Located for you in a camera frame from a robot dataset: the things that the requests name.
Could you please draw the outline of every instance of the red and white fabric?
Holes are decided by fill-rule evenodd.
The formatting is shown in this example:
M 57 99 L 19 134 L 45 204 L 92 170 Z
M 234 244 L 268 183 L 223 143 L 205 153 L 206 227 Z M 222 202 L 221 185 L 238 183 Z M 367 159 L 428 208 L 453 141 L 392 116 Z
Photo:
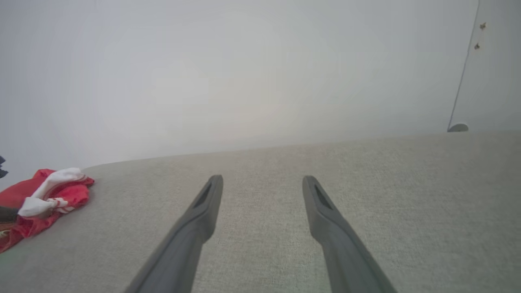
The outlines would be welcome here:
M 36 191 L 23 202 L 18 214 L 22 217 L 39 216 L 50 210 L 67 214 L 75 209 L 74 204 L 64 198 L 49 198 L 53 195 L 53 190 L 63 185 L 86 180 L 87 175 L 83 174 L 78 168 L 69 168 L 56 171 L 50 174 Z
M 85 205 L 94 184 L 78 168 L 41 169 L 33 178 L 0 192 L 0 206 L 19 209 L 16 223 L 0 235 L 0 253 L 49 228 L 63 214 Z

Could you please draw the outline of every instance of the couch cushion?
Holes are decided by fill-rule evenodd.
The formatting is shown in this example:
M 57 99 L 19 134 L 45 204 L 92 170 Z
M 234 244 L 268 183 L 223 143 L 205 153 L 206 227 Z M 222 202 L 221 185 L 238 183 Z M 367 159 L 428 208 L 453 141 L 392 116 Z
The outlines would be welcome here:
M 2 292 L 123 292 L 213 174 L 224 190 L 192 292 L 330 292 L 302 177 L 315 176 L 398 292 L 520 291 L 521 132 L 100 165 L 91 201 L 0 254 Z

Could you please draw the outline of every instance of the gray couch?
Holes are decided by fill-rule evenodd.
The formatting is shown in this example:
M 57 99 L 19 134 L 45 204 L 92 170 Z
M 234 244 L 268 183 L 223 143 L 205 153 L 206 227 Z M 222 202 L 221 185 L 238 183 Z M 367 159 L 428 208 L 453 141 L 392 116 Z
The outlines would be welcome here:
M 161 157 L 84 170 L 91 200 L 0 254 L 1 292 L 123 292 L 213 174 L 224 190 L 192 292 L 330 292 L 315 176 L 398 292 L 521 291 L 521 132 Z

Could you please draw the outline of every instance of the white wall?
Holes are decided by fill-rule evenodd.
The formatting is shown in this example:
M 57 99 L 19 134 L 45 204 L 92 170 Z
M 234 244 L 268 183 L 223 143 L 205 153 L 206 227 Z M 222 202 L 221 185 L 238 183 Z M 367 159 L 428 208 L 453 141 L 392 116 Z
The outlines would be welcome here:
M 476 9 L 1 1 L 0 189 L 38 168 L 444 132 Z
M 521 130 L 520 32 L 520 0 L 480 2 L 451 125 L 465 123 L 469 131 Z

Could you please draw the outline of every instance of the white cloth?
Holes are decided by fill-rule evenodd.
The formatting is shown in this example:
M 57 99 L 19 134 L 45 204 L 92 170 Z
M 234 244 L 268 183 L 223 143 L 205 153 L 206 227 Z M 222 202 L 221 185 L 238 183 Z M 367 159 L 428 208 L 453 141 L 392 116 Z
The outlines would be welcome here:
M 49 210 L 56 209 L 61 213 L 68 213 L 74 210 L 67 206 L 68 202 L 62 198 L 48 198 L 51 191 L 59 185 L 69 182 L 83 181 L 87 176 L 78 168 L 68 168 L 50 174 L 36 191 L 23 202 L 18 211 L 22 217 L 33 217 L 43 214 Z

